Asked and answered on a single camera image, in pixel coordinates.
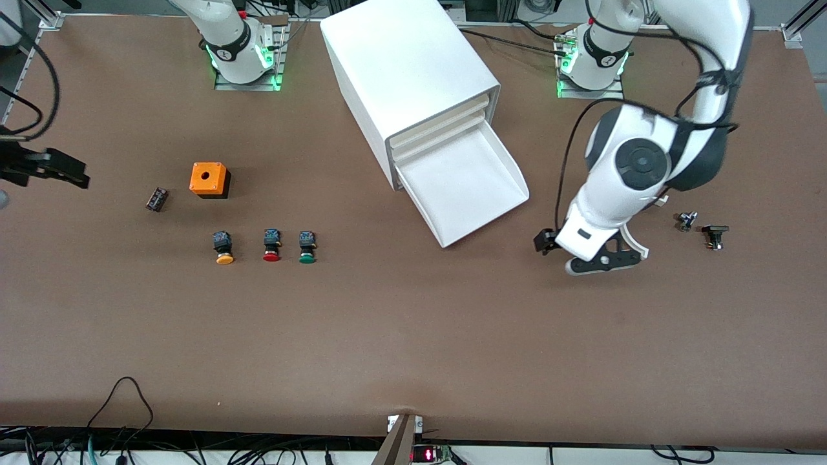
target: orange box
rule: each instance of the orange box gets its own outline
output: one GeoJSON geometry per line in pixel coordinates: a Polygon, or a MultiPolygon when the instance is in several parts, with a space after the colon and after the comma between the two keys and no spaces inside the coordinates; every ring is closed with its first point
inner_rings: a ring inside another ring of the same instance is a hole
{"type": "Polygon", "coordinates": [[[202,199],[226,199],[230,195],[230,171],[217,161],[193,164],[189,190],[202,199]]]}

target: brown table surface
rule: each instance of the brown table surface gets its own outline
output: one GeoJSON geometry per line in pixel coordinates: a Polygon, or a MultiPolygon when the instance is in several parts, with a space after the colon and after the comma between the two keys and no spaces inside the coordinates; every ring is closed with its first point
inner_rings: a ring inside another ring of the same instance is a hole
{"type": "MultiPolygon", "coordinates": [[[[532,197],[443,250],[387,185],[318,24],[291,42],[279,93],[213,91],[185,18],[45,33],[63,98],[31,146],[85,161],[92,182],[4,184],[0,424],[83,425],[131,375],[157,428],[383,434],[410,410],[449,439],[827,447],[827,124],[801,50],[756,33],[718,177],[632,221],[652,249],[641,266],[573,278],[532,237],[586,102],[555,97],[548,55],[470,40],[502,83],[493,127],[532,197]],[[230,167],[229,200],[188,191],[195,161],[230,167]],[[144,208],[157,186],[172,191],[161,214],[144,208]],[[692,209],[732,228],[722,252],[674,228],[692,209]],[[283,261],[261,260],[265,228],[283,231],[283,261]],[[231,266],[214,263],[222,229],[231,266]],[[297,262],[302,229],[317,264],[297,262]]],[[[634,49],[628,96],[670,111],[694,60],[671,41],[634,49]]],[[[49,107],[40,61],[22,94],[49,107]]],[[[146,414],[123,386],[98,420],[146,414]]]]}

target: open drawer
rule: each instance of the open drawer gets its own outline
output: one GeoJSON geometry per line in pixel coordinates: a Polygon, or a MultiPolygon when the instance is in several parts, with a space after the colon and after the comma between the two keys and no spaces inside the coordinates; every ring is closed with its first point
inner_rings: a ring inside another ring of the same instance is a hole
{"type": "Polygon", "coordinates": [[[459,120],[394,156],[399,182],[442,247],[528,200],[523,174],[488,122],[476,111],[459,120]]]}

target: small electronic component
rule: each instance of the small electronic component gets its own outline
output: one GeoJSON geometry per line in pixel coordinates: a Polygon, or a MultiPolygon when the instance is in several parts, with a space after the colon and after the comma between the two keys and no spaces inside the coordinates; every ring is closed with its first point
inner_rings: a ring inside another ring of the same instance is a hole
{"type": "Polygon", "coordinates": [[[166,202],[166,198],[170,196],[169,191],[162,188],[155,189],[155,193],[152,194],[150,197],[150,201],[146,203],[146,209],[160,213],[161,207],[164,206],[164,202],[166,202]]]}
{"type": "Polygon", "coordinates": [[[227,231],[213,233],[213,249],[218,254],[215,262],[218,265],[229,265],[235,258],[232,257],[232,239],[227,231]]]}
{"type": "Polygon", "coordinates": [[[722,224],[707,224],[700,230],[706,233],[709,238],[709,241],[706,243],[707,247],[714,251],[724,248],[724,242],[721,240],[721,235],[729,231],[729,226],[724,226],[722,224]]]}
{"type": "Polygon", "coordinates": [[[281,232],[278,229],[264,230],[264,261],[278,261],[281,247],[281,232]]]}
{"type": "Polygon", "coordinates": [[[695,220],[697,218],[698,218],[698,212],[684,212],[684,213],[681,213],[681,214],[677,215],[677,220],[679,222],[677,224],[677,228],[682,233],[688,233],[689,231],[692,230],[692,224],[695,222],[695,220]]]}
{"type": "Polygon", "coordinates": [[[302,247],[302,253],[299,256],[299,262],[315,263],[316,234],[313,231],[302,231],[299,233],[299,247],[302,247]]]}

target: black cable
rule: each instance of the black cable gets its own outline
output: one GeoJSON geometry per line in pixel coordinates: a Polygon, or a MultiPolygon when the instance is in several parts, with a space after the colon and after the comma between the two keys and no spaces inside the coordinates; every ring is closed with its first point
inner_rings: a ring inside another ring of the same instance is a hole
{"type": "MultiPolygon", "coordinates": [[[[586,115],[586,113],[588,113],[589,110],[591,110],[595,105],[597,105],[599,103],[603,103],[603,102],[617,102],[617,103],[622,103],[624,105],[631,105],[633,107],[637,107],[637,108],[641,108],[643,110],[646,110],[647,112],[654,113],[654,114],[656,114],[660,117],[664,117],[664,118],[666,118],[670,121],[677,122],[676,118],[670,117],[669,115],[666,115],[664,112],[662,112],[662,111],[660,111],[660,110],[658,110],[654,107],[651,107],[651,106],[649,106],[645,103],[634,102],[633,100],[628,100],[626,98],[600,98],[600,99],[597,99],[597,100],[589,103],[588,105],[586,105],[586,107],[583,108],[583,111],[580,113],[580,116],[577,117],[577,120],[574,123],[574,127],[571,128],[571,134],[569,135],[569,140],[568,140],[568,143],[566,144],[566,151],[563,152],[563,161],[562,161],[561,166],[560,166],[560,180],[559,180],[559,183],[557,184],[557,200],[554,203],[554,228],[557,231],[560,231],[560,202],[561,202],[562,195],[563,195],[563,181],[565,180],[565,177],[566,177],[566,164],[568,163],[568,156],[569,156],[569,152],[571,151],[571,144],[574,142],[574,136],[577,133],[577,128],[580,126],[580,123],[583,120],[583,117],[586,115]]],[[[710,129],[710,128],[714,128],[714,127],[727,127],[729,129],[729,132],[732,132],[732,131],[734,131],[735,129],[738,128],[738,125],[735,124],[735,123],[725,123],[725,124],[692,123],[692,126],[693,126],[694,129],[710,129]]],[[[661,194],[658,195],[658,198],[660,198],[660,196],[665,194],[665,193],[666,193],[666,190],[662,191],[661,194]]],[[[657,199],[653,200],[646,208],[651,206],[654,202],[657,202],[657,199]]]]}
{"type": "MultiPolygon", "coordinates": [[[[671,28],[670,28],[670,31],[672,32],[672,35],[667,36],[667,35],[664,35],[664,34],[653,34],[653,33],[640,32],[640,31],[636,31],[636,32],[621,31],[620,29],[614,29],[613,27],[606,26],[602,22],[599,22],[597,20],[597,18],[595,17],[595,15],[592,14],[590,0],[586,0],[586,12],[589,14],[589,18],[591,18],[591,20],[594,22],[594,24],[604,28],[605,30],[607,30],[609,32],[613,32],[615,34],[620,34],[622,36],[649,37],[649,38],[653,38],[653,39],[669,39],[669,40],[673,40],[673,41],[679,41],[680,43],[682,43],[685,46],[685,48],[687,48],[692,53],[692,55],[697,60],[698,65],[701,68],[703,68],[703,64],[700,62],[700,55],[697,53],[696,50],[693,50],[691,47],[689,47],[689,44],[697,46],[698,48],[701,48],[702,50],[709,53],[712,56],[712,58],[715,59],[715,62],[718,64],[718,66],[720,67],[720,70],[722,72],[722,76],[723,76],[722,79],[724,80],[723,84],[727,87],[727,89],[734,86],[734,83],[729,82],[729,75],[727,73],[725,73],[726,65],[724,64],[724,61],[721,59],[721,57],[717,53],[715,53],[714,50],[712,50],[706,44],[704,44],[700,41],[697,41],[695,39],[691,39],[690,37],[681,36],[676,31],[673,31],[671,28]]],[[[710,84],[707,84],[707,85],[717,85],[717,84],[718,83],[716,83],[714,81],[710,81],[710,84]]],[[[676,116],[678,116],[680,114],[680,110],[683,107],[683,105],[686,104],[686,102],[688,102],[689,99],[692,98],[692,96],[695,95],[698,92],[700,87],[705,87],[705,86],[699,86],[699,85],[696,84],[695,88],[690,91],[689,95],[687,95],[681,101],[681,103],[678,105],[678,107],[675,110],[676,116]]],[[[720,125],[724,121],[724,118],[726,118],[726,112],[721,113],[721,116],[718,117],[718,119],[715,120],[715,122],[711,123],[712,126],[710,126],[710,127],[715,127],[715,125],[720,125]]]]}
{"type": "Polygon", "coordinates": [[[709,458],[705,458],[704,460],[697,460],[694,458],[686,458],[678,455],[677,451],[672,446],[667,446],[667,449],[669,449],[669,452],[671,452],[672,455],[666,455],[665,453],[661,453],[657,450],[655,444],[650,444],[649,447],[652,448],[652,452],[654,452],[658,457],[665,458],[666,460],[673,460],[677,462],[677,465],[682,465],[684,462],[695,463],[697,465],[706,465],[707,463],[712,463],[712,461],[715,460],[715,451],[712,449],[709,449],[708,451],[710,453],[709,458]]]}
{"type": "Polygon", "coordinates": [[[201,457],[201,463],[203,465],[207,465],[207,460],[204,459],[204,453],[201,452],[201,447],[198,445],[198,441],[195,440],[195,434],[193,434],[193,432],[190,431],[189,436],[193,439],[193,443],[195,444],[195,448],[198,450],[198,456],[201,457]]]}
{"type": "Polygon", "coordinates": [[[149,428],[150,425],[152,424],[152,420],[155,419],[155,412],[152,411],[152,407],[150,407],[149,402],[146,401],[146,398],[144,397],[144,393],[143,393],[143,391],[141,391],[141,386],[138,384],[138,381],[135,381],[135,378],[133,378],[132,376],[124,376],[121,379],[115,381],[114,386],[112,386],[112,390],[109,391],[109,397],[106,398],[106,400],[103,402],[103,405],[101,405],[101,408],[99,408],[98,411],[95,412],[95,415],[92,415],[92,418],[89,419],[89,422],[86,423],[86,428],[87,429],[92,427],[92,422],[94,422],[95,419],[98,417],[98,415],[100,415],[100,413],[103,411],[103,409],[105,409],[106,406],[109,405],[109,401],[112,400],[112,396],[115,395],[115,390],[117,389],[118,385],[121,384],[121,381],[124,381],[124,380],[129,380],[133,385],[135,385],[135,390],[138,391],[138,397],[141,398],[141,402],[143,402],[144,406],[146,407],[146,411],[149,412],[150,419],[140,429],[138,429],[137,431],[132,433],[129,436],[129,438],[127,438],[127,440],[123,443],[123,446],[121,448],[121,455],[123,455],[124,450],[126,450],[126,447],[129,444],[129,441],[132,440],[132,438],[135,438],[135,436],[137,436],[139,433],[141,433],[145,429],[149,428]]]}
{"type": "Polygon", "coordinates": [[[523,0],[523,5],[535,13],[549,13],[553,4],[554,0],[523,0]]]}
{"type": "Polygon", "coordinates": [[[31,47],[34,48],[35,51],[37,51],[37,54],[41,56],[41,58],[43,59],[43,63],[45,63],[46,68],[49,70],[49,76],[51,76],[52,85],[54,86],[52,95],[52,108],[49,111],[49,116],[46,118],[46,122],[43,123],[43,126],[41,126],[40,129],[35,131],[34,134],[31,134],[30,136],[25,136],[23,138],[24,141],[32,141],[37,137],[42,136],[46,131],[48,131],[52,123],[55,121],[55,116],[57,115],[57,108],[60,106],[60,82],[57,79],[57,71],[55,70],[55,66],[52,64],[51,60],[49,60],[49,57],[46,56],[46,53],[43,51],[43,49],[41,49],[41,47],[37,45],[36,41],[32,39],[31,36],[29,36],[28,33],[26,33],[26,31],[23,30],[23,28],[21,28],[14,21],[12,21],[10,17],[6,16],[6,13],[0,12],[0,19],[3,19],[18,34],[20,34],[22,37],[25,37],[29,42],[31,42],[31,47]]]}
{"type": "Polygon", "coordinates": [[[253,7],[253,9],[254,9],[254,10],[256,10],[256,13],[258,13],[259,17],[265,17],[265,16],[267,16],[267,15],[266,15],[265,13],[263,13],[260,9],[258,9],[258,7],[256,6],[256,3],[255,3],[255,2],[250,2],[250,0],[247,0],[247,1],[250,3],[250,5],[253,7]]]}
{"type": "Polygon", "coordinates": [[[529,44],[523,44],[523,43],[520,43],[520,42],[509,41],[508,39],[503,39],[502,37],[489,36],[488,34],[483,34],[482,32],[477,32],[477,31],[471,31],[469,29],[460,29],[460,31],[463,31],[466,34],[471,34],[472,36],[479,36],[479,37],[484,37],[485,39],[491,39],[492,41],[503,42],[504,44],[509,44],[510,46],[517,46],[517,47],[523,47],[525,49],[542,51],[542,52],[550,53],[552,55],[557,55],[557,56],[565,56],[566,55],[566,52],[564,52],[562,50],[551,50],[551,49],[544,49],[542,47],[530,46],[529,44]]]}
{"type": "Polygon", "coordinates": [[[252,4],[254,4],[254,5],[260,5],[260,6],[264,7],[264,8],[269,8],[270,10],[276,10],[277,12],[285,12],[285,13],[290,13],[289,11],[287,11],[287,10],[286,10],[286,9],[284,9],[284,8],[279,8],[279,7],[277,7],[277,6],[271,6],[271,5],[265,5],[263,2],[257,2],[256,0],[247,0],[247,1],[248,1],[248,2],[250,2],[250,3],[252,3],[252,4]]]}
{"type": "Polygon", "coordinates": [[[28,100],[26,100],[25,98],[17,95],[16,93],[13,93],[11,90],[6,89],[2,85],[0,85],[0,92],[6,94],[9,98],[13,98],[13,99],[17,100],[18,102],[26,105],[27,107],[34,110],[35,113],[37,113],[37,119],[32,124],[21,127],[20,129],[15,129],[14,131],[12,131],[12,134],[20,134],[21,132],[26,132],[29,129],[32,129],[33,127],[40,124],[41,121],[43,121],[43,112],[37,107],[37,105],[35,105],[32,102],[29,102],[28,100]]]}
{"type": "Polygon", "coordinates": [[[554,40],[554,36],[549,36],[548,34],[543,34],[542,32],[538,31],[537,28],[532,26],[531,23],[529,23],[527,21],[523,21],[523,20],[516,17],[513,20],[511,20],[511,22],[516,22],[517,24],[522,24],[523,26],[525,26],[526,29],[531,31],[531,33],[534,34],[535,36],[540,36],[543,39],[549,39],[550,41],[554,40]]]}
{"type": "Polygon", "coordinates": [[[707,45],[703,44],[702,42],[696,41],[695,39],[691,39],[690,37],[681,36],[680,34],[678,34],[675,31],[672,31],[673,36],[664,36],[663,34],[647,33],[647,32],[640,32],[640,31],[628,32],[628,31],[621,31],[620,29],[614,29],[613,27],[606,26],[602,22],[599,22],[597,20],[597,18],[595,17],[595,15],[592,14],[590,0],[586,0],[586,12],[589,14],[589,18],[591,18],[591,20],[594,24],[604,28],[605,30],[607,30],[609,32],[613,32],[615,34],[620,34],[621,36],[649,37],[649,38],[653,38],[653,39],[671,39],[671,40],[674,40],[674,41],[689,42],[692,45],[698,46],[701,49],[703,49],[704,51],[706,51],[707,53],[709,53],[710,55],[712,55],[712,58],[715,59],[715,62],[718,63],[718,66],[720,66],[720,68],[722,70],[726,69],[726,66],[724,65],[724,61],[721,59],[720,56],[718,56],[717,53],[715,53],[714,50],[712,50],[711,48],[709,48],[707,45]]]}

